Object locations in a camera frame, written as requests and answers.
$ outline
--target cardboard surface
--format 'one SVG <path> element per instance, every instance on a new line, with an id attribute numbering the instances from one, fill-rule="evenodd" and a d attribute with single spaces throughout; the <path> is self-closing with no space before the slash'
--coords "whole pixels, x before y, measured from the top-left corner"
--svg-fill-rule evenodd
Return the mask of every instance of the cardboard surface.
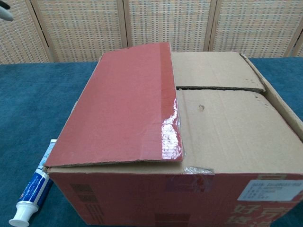
<path id="1" fill-rule="evenodd" d="M 182 159 L 169 43 L 103 55 L 46 166 Z"/>
<path id="2" fill-rule="evenodd" d="M 172 52 L 177 87 L 265 91 L 236 52 Z"/>
<path id="3" fill-rule="evenodd" d="M 53 172 L 164 174 L 189 166 L 218 173 L 303 173 L 303 144 L 277 110 L 250 91 L 177 91 L 181 163 L 121 163 Z"/>

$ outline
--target white label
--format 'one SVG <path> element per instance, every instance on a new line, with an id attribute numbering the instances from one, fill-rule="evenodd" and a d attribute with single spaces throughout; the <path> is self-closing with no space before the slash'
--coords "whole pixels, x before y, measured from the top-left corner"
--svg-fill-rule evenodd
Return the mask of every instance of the white label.
<path id="1" fill-rule="evenodd" d="M 48 146 L 45 154 L 43 155 L 43 157 L 42 157 L 42 159 L 41 159 L 41 161 L 40 161 L 40 163 L 39 163 L 39 165 L 37 167 L 38 169 L 41 169 L 41 170 L 43 169 L 43 164 L 46 162 L 47 158 L 51 154 L 52 149 L 55 146 L 56 141 L 57 140 L 51 140 L 51 142 L 50 142 L 50 144 L 49 144 L 49 146 Z"/>
<path id="2" fill-rule="evenodd" d="M 303 190 L 303 180 L 251 180 L 239 201 L 291 201 Z"/>

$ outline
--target woven screen panel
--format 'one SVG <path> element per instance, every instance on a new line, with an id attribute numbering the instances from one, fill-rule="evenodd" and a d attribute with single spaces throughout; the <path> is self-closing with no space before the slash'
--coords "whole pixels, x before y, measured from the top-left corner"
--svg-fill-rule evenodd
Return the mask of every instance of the woven screen panel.
<path id="1" fill-rule="evenodd" d="M 223 0 L 213 51 L 282 57 L 302 16 L 302 0 Z"/>
<path id="2" fill-rule="evenodd" d="M 116 0 L 36 0 L 57 61 L 97 61 L 122 48 Z"/>
<path id="3" fill-rule="evenodd" d="M 48 62 L 46 52 L 23 0 L 6 0 L 14 16 L 0 19 L 0 64 Z"/>
<path id="4" fill-rule="evenodd" d="M 129 0 L 128 5 L 132 45 L 169 41 L 172 51 L 203 50 L 210 0 Z"/>

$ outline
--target clear tape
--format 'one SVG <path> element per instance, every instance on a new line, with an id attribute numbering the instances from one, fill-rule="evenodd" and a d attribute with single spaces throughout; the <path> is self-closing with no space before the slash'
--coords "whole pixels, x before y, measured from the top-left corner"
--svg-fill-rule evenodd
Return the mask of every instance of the clear tape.
<path id="1" fill-rule="evenodd" d="M 178 118 L 177 118 L 176 124 L 177 124 L 177 127 L 178 127 L 179 131 L 181 131 L 181 116 L 180 116 L 180 113 L 179 113 L 179 108 L 177 109 L 177 112 L 178 112 Z M 182 138 L 180 138 L 180 143 L 181 143 L 182 157 L 185 158 L 186 157 L 186 151 L 184 149 Z"/>
<path id="2" fill-rule="evenodd" d="M 174 114 L 162 122 L 162 159 L 178 159 L 182 157 L 182 143 L 179 130 L 178 102 L 174 100 Z"/>
<path id="3" fill-rule="evenodd" d="M 213 169 L 204 169 L 201 167 L 188 166 L 185 167 L 184 172 L 186 174 L 206 174 L 206 175 L 214 175 Z"/>

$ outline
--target white object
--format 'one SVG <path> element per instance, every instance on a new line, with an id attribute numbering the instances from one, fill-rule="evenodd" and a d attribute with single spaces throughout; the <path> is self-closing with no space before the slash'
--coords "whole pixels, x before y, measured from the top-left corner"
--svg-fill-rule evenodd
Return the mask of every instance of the white object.
<path id="1" fill-rule="evenodd" d="M 27 227 L 29 219 L 33 213 L 38 211 L 38 207 L 30 203 L 17 203 L 17 212 L 13 219 L 9 220 L 12 226 Z"/>
<path id="2" fill-rule="evenodd" d="M 239 201 L 291 201 L 303 190 L 303 180 L 251 180 Z"/>
<path id="3" fill-rule="evenodd" d="M 33 215 L 33 213 L 37 212 L 39 210 L 39 207 L 43 204 L 53 182 L 51 179 L 49 179 L 49 176 L 42 171 L 42 168 L 43 164 L 49 157 L 56 141 L 57 140 L 51 140 L 48 149 L 43 155 L 38 168 L 35 170 L 31 181 L 27 184 L 25 190 L 21 194 L 16 205 L 17 212 L 14 218 L 9 220 L 9 223 L 12 226 L 29 226 L 28 221 L 30 217 Z"/>
<path id="4" fill-rule="evenodd" d="M 7 10 L 0 6 L 0 18 L 3 20 L 13 21 L 13 15 Z"/>

